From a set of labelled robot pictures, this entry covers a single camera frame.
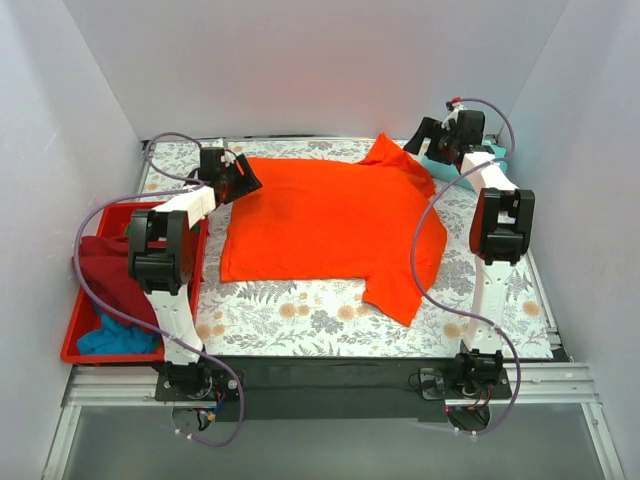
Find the white enclosure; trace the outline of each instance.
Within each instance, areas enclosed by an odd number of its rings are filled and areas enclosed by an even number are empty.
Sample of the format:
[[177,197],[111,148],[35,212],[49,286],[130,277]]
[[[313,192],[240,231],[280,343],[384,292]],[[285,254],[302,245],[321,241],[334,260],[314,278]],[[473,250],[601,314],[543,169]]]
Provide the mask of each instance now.
[[73,236],[133,190],[140,139],[407,138],[457,95],[512,119],[511,172],[536,192],[532,250],[560,334],[640,478],[639,19],[633,0],[0,0],[7,478],[42,472],[69,372]]
[[457,95],[509,111],[566,0],[65,3],[141,138],[408,138]]
[[140,144],[64,5],[0,1],[0,468],[40,478],[69,376],[78,222],[131,191]]

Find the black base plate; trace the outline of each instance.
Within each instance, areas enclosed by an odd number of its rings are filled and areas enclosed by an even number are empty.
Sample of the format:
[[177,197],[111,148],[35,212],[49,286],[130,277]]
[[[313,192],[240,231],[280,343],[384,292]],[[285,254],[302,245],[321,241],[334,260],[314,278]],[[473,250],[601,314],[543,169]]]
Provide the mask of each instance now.
[[[423,388],[422,396],[425,400],[453,400],[468,398],[462,395],[456,385],[451,381],[451,376],[447,375],[446,370],[438,368],[421,368],[420,384],[430,384],[433,381],[442,382],[442,388]],[[475,392],[469,392],[469,396],[473,396]],[[507,378],[507,372],[503,369],[500,372],[500,378],[496,386],[491,387],[491,398],[496,400],[508,400],[511,398],[511,386]]]
[[[421,369],[448,372],[452,358],[301,358],[220,357],[243,374],[246,420],[412,418],[421,422],[448,421],[444,399],[425,401],[409,382]],[[229,377],[219,372],[225,386]],[[190,401],[158,380],[156,400]],[[236,392],[230,392],[237,398]],[[500,384],[494,398],[509,398]],[[235,422],[238,402],[225,402],[216,422]]]
[[[241,382],[244,382],[244,374],[241,371],[236,371],[236,374],[240,378]],[[229,382],[231,380],[231,375],[227,373],[225,370],[208,370],[207,376],[210,376],[213,385],[215,385],[218,390],[224,392],[225,395],[225,403],[226,402],[237,402],[238,401],[238,388],[231,388]],[[187,396],[182,390],[172,387],[169,384],[168,378],[166,375],[160,373],[158,375],[158,383],[156,384],[156,394],[155,399],[159,402],[207,402],[207,401],[216,401],[217,397],[214,391],[211,391],[208,395],[204,395],[202,398],[199,398],[201,395],[195,396]]]

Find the blue cloth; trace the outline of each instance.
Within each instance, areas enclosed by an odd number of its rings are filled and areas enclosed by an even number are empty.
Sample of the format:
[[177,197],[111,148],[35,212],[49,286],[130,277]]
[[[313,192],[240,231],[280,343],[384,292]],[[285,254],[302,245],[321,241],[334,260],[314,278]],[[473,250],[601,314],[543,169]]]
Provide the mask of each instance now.
[[125,327],[111,317],[100,314],[101,327],[76,342],[81,355],[116,355],[153,353],[157,335],[145,333],[135,325]]
[[[493,151],[496,154],[496,158],[504,157],[504,154],[507,152],[504,148],[498,147],[497,145],[491,145],[491,148],[493,148]],[[445,165],[444,163],[434,162],[433,160],[429,160],[426,156],[422,157],[420,163],[424,168],[429,170],[429,173],[434,178],[439,178],[440,180],[444,180],[445,182],[450,182],[454,178],[460,176],[460,172],[458,172],[458,169],[453,165]],[[498,161],[496,163],[498,163],[498,165],[500,166],[500,170],[502,170],[503,173],[507,173],[507,162]],[[473,190],[473,187],[469,183],[469,180],[467,180],[466,178],[460,180],[458,183],[456,183],[456,185],[460,185],[461,187]]]

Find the floral tablecloth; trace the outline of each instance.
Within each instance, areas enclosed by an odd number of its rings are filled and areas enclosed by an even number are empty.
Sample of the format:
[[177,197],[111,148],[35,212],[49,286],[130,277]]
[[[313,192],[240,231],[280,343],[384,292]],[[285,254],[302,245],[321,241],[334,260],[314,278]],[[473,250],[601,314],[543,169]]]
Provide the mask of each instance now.
[[[205,142],[220,144],[219,141]],[[372,140],[305,139],[230,142],[247,156],[361,160]],[[154,162],[185,175],[198,165],[196,148],[188,142],[159,143]],[[171,179],[150,171],[144,191],[179,188]],[[436,180],[437,188],[443,182]],[[469,310],[475,267],[467,232],[475,211],[475,194],[451,188],[437,204],[449,231],[447,248],[431,293],[440,301]],[[231,206],[210,215],[196,329],[209,353],[216,355],[298,355],[356,357],[449,357],[459,351],[468,319],[446,313],[426,300],[410,328],[362,302],[364,280],[220,282],[220,255],[231,218]],[[525,261],[507,281],[503,328],[525,358],[550,358],[546,317]],[[505,356],[511,352],[504,349]]]

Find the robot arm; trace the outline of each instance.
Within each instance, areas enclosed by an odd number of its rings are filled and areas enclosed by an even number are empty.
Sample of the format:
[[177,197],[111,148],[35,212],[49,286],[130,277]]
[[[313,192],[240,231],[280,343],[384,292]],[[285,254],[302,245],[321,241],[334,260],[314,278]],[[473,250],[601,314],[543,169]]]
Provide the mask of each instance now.
[[[226,147],[200,149],[198,179],[206,186],[173,197],[152,210],[136,210],[130,223],[128,268],[153,307],[158,326],[202,350],[189,308],[188,284],[195,268],[190,229],[216,203],[229,203],[262,187],[244,155]],[[198,363],[199,356],[163,338],[164,360],[175,366]]]
[[[468,172],[493,159],[494,156],[486,152],[465,154],[460,172]],[[501,326],[506,280],[529,247],[535,197],[530,190],[518,189],[496,164],[467,178],[478,194],[469,232],[469,248],[476,255],[472,312]],[[462,340],[469,351],[495,352],[502,348],[493,329],[474,318],[470,319]]]
[[[482,145],[485,118],[481,111],[468,110],[459,99],[447,102],[449,115],[439,122],[425,117],[405,150],[418,154],[429,139],[429,159],[456,166],[461,174],[494,160],[490,146]],[[467,177],[478,194],[469,232],[469,248],[476,263],[474,313],[502,324],[506,280],[512,268],[527,252],[531,238],[535,197],[521,190],[493,164]],[[493,329],[471,319],[463,337],[463,350],[488,355],[502,349]]]

